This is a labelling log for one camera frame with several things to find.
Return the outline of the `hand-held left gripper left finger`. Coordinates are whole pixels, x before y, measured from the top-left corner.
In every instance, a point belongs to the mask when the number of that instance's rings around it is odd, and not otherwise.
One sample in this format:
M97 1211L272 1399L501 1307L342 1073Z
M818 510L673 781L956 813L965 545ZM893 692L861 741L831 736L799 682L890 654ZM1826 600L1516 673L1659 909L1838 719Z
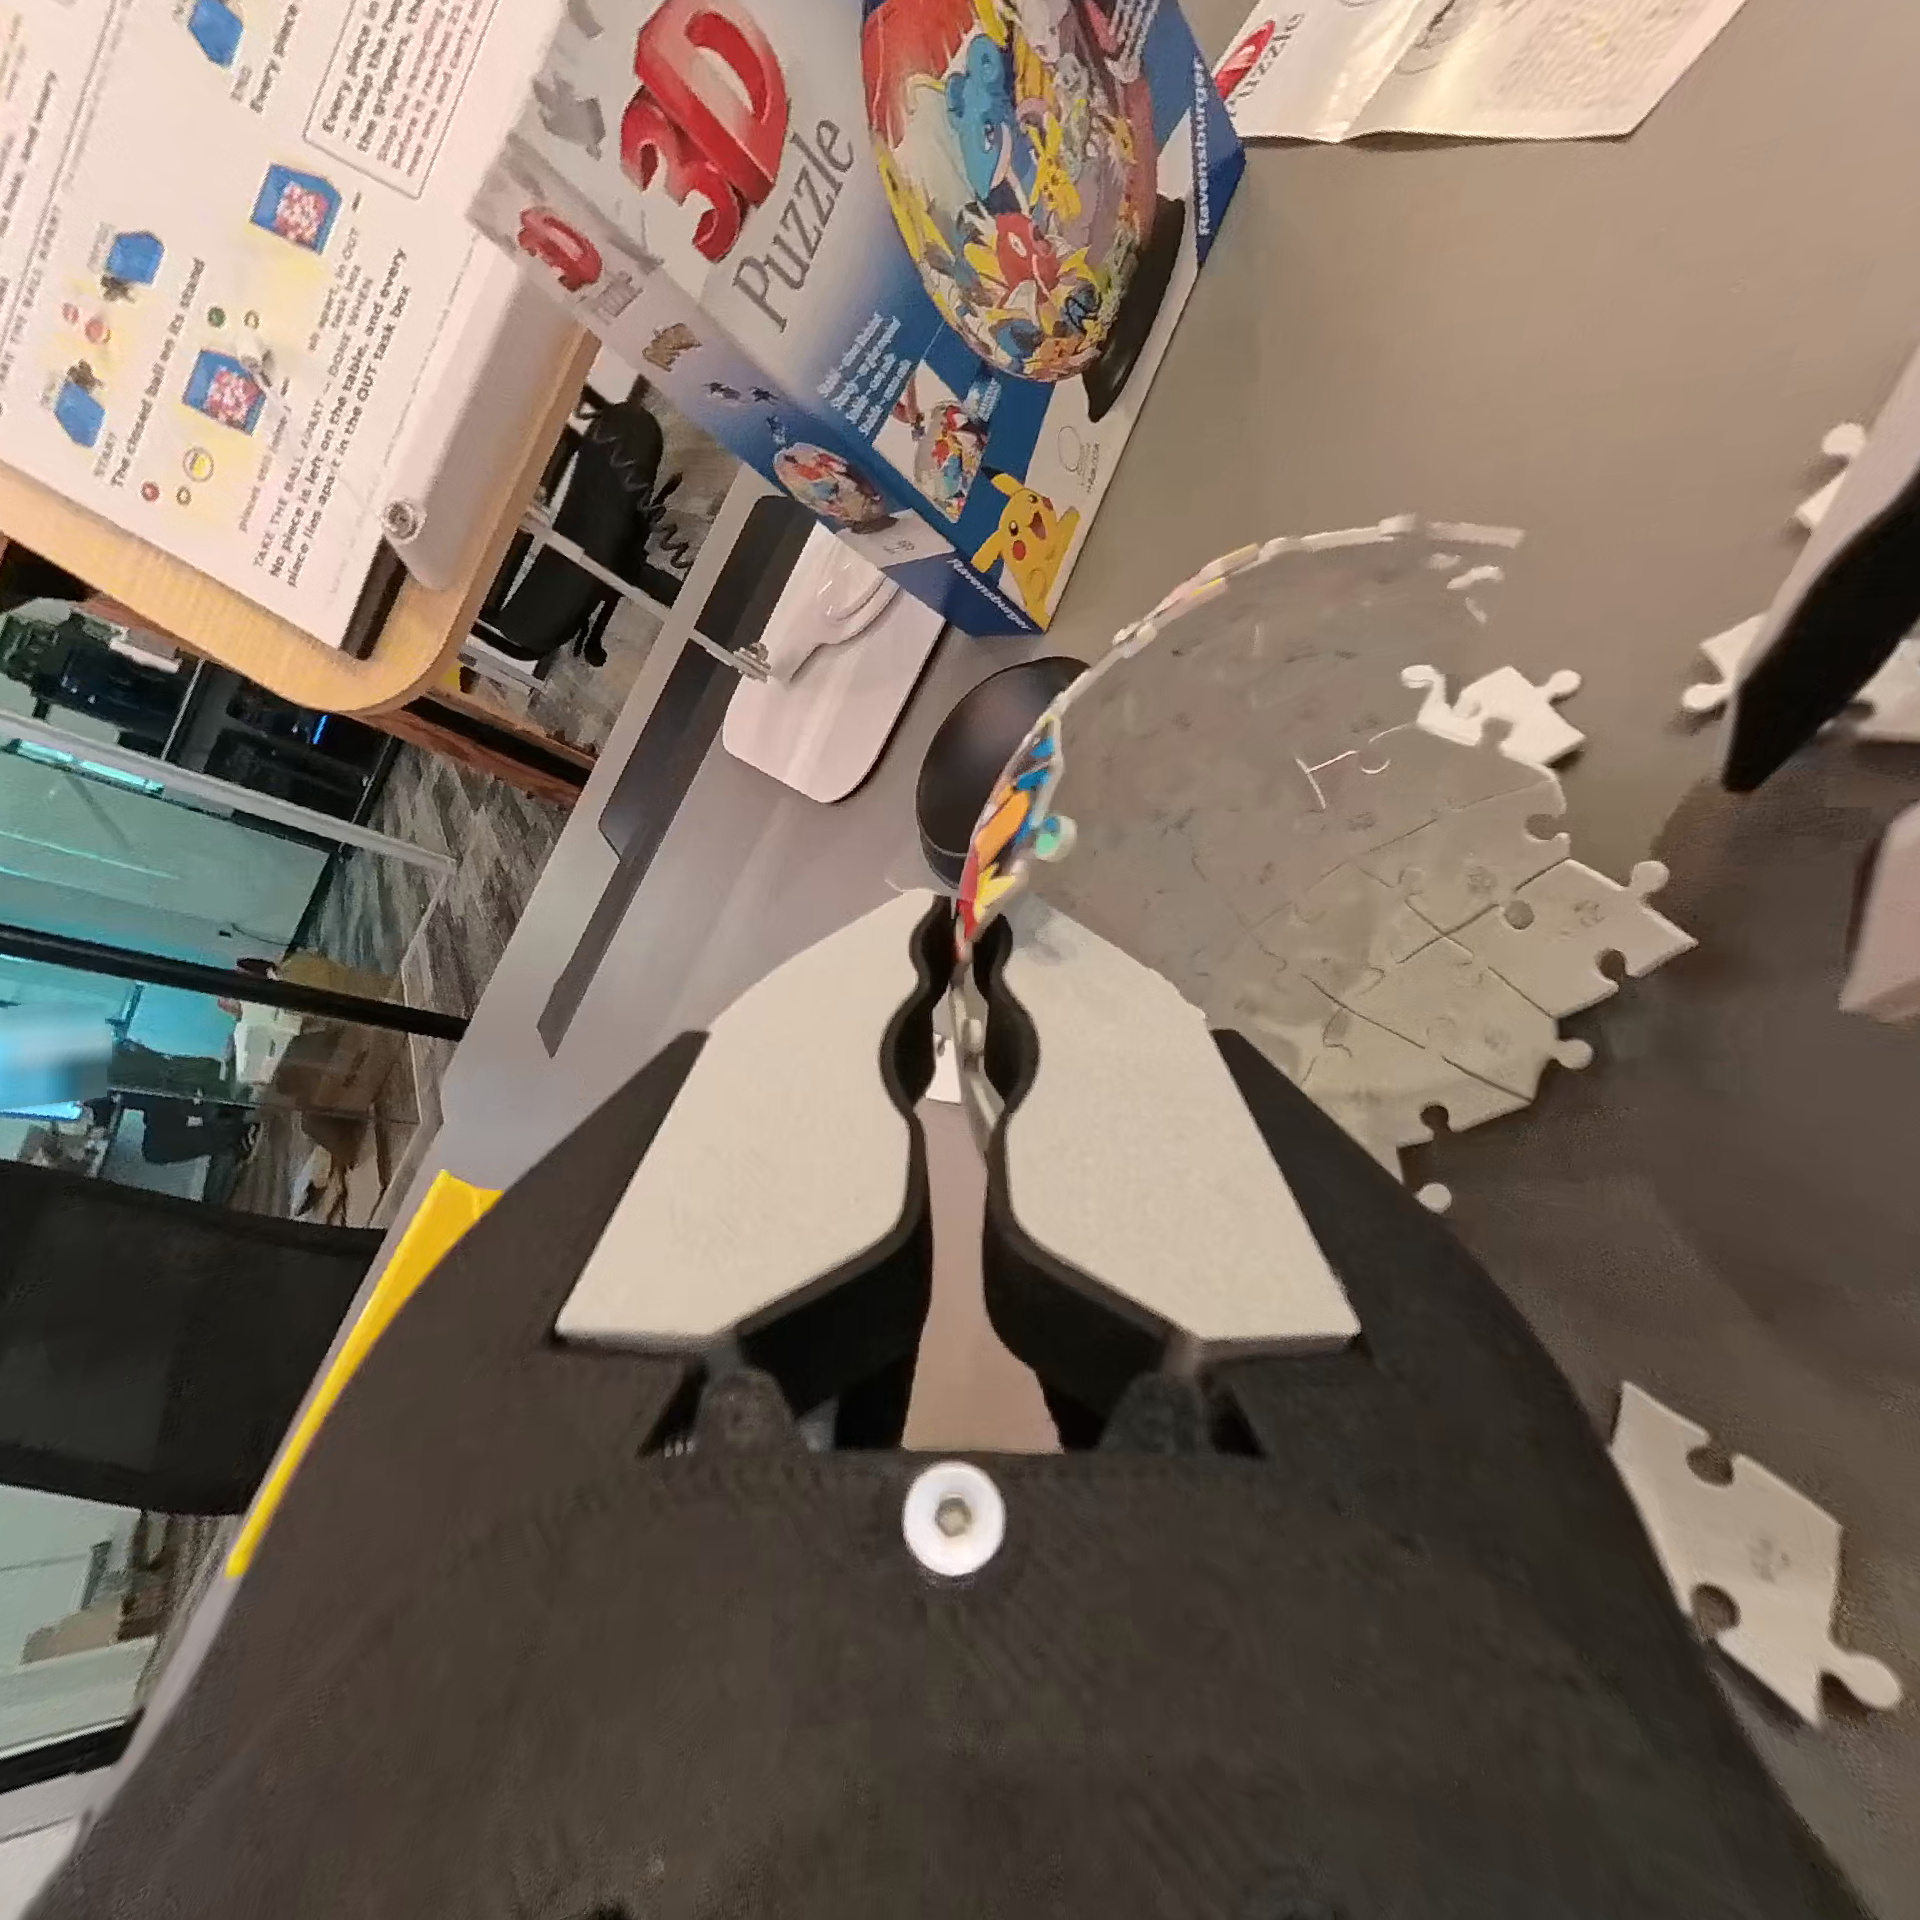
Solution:
M675 1083L552 1324L596 1358L755 1373L831 1448L898 1448L934 1294L918 1106L948 899L896 895L654 1058Z

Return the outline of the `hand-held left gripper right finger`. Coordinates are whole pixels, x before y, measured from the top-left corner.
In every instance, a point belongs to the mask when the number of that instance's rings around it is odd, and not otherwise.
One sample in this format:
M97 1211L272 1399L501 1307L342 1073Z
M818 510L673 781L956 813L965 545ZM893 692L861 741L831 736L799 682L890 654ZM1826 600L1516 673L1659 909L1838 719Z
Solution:
M1327 1358L1362 1329L1205 1016L1044 901L971 950L982 1300L1047 1402L1101 1429L1150 1379Z

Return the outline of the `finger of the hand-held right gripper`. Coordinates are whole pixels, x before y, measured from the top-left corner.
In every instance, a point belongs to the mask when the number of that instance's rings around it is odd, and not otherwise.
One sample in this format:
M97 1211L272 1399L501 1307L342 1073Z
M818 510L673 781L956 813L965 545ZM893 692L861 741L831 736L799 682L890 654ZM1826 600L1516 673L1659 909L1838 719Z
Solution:
M1836 1006L1880 1025L1917 1018L1917 805L1892 818L1861 860Z
M1917 621L1917 360L1897 375L1734 680L1717 782L1751 795L1909 639Z

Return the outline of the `partly built puzzle ball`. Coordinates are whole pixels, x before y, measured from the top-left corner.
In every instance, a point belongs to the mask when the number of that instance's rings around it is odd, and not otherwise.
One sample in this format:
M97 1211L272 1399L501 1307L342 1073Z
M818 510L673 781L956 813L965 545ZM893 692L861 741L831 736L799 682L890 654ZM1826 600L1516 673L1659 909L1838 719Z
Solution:
M956 950L1041 901L1165 979L1380 1163L1580 1073L1568 1022L1691 952L1655 860L1580 863L1555 771L1418 726L1524 533L1393 517L1239 547L1115 632L971 830Z

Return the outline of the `black round ball stand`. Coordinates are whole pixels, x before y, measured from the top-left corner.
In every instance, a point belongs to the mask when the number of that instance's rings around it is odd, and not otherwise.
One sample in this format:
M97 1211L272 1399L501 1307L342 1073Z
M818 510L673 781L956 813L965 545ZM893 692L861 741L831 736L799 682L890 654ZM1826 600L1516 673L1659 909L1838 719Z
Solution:
M1087 673L1070 657L1004 667L971 687L936 726L916 781L914 818L931 882L956 896L971 834L1004 769L1044 708Z

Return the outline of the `blue puzzle box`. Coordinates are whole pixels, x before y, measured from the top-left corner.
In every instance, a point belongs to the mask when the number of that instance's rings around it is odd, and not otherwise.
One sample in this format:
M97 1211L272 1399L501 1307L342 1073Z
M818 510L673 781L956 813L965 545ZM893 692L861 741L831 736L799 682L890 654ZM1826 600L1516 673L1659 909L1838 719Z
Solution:
M467 216L975 636L1058 613L1243 152L1177 5L565 5Z

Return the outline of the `yellow plastic bin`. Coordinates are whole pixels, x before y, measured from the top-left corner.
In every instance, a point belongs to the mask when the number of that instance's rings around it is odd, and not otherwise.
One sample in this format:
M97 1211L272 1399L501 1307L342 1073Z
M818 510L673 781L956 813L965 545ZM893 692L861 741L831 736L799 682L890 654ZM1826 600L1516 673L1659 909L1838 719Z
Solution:
M372 1356L402 1308L428 1285L457 1242L491 1212L499 1197L499 1188L466 1182L447 1171L436 1172L423 1201L395 1239L392 1256L380 1267L337 1351L311 1385L272 1468L262 1479L224 1556L224 1582L237 1582L252 1571L293 1479L314 1450L347 1385Z

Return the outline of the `black office chair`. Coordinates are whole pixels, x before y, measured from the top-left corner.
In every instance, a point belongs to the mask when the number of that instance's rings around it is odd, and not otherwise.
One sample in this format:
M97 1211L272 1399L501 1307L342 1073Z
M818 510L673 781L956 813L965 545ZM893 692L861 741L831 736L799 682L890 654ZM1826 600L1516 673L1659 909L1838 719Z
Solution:
M605 399L586 389L540 473L548 539L517 533L476 619L478 639L522 663L608 661L605 635L629 588L670 609L696 542L675 514L681 477L664 471L666 433L647 389Z

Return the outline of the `white document stand base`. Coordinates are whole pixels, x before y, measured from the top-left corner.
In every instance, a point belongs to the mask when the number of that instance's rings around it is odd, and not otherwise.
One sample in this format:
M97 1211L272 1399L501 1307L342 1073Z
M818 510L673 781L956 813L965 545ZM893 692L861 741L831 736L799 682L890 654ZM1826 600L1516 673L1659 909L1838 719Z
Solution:
M451 675L485 591L515 535L513 510L534 506L543 461L586 383L594 342L572 328L535 353L535 397L508 417L506 467L481 484L481 517L450 588L403 582L366 657L333 651L287 619L262 610L233 588L161 554L89 514L50 487L1 469L3 545L22 545L106 598L104 616L179 646L190 661L215 664L297 708L368 725L436 755L509 781L546 800L596 800L612 778L612 747L592 763L563 755L565 773L541 773L530 736L483 748L476 729L508 726L489 708L456 694Z

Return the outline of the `black monitor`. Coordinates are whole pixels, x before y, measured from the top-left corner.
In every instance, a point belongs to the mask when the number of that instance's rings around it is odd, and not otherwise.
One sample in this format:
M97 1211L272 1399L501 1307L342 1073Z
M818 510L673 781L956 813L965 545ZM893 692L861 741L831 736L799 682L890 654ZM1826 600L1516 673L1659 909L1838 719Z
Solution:
M233 1518L270 1474L381 1232L1 1164L1 1483Z

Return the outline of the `white paper leaflet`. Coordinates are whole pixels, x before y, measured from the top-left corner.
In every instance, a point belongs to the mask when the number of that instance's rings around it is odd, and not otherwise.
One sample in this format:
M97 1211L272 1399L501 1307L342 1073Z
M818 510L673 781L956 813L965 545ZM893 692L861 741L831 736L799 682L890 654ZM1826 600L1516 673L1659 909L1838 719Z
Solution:
M1740 3L1271 3L1212 79L1243 141L1636 133Z

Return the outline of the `printed instruction sheet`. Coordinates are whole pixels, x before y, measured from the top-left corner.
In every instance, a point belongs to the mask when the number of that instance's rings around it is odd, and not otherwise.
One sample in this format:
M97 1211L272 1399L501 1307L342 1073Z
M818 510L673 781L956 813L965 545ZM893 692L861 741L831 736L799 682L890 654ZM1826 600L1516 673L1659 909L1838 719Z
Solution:
M347 659L457 587L573 341L467 216L563 21L3 5L3 469Z

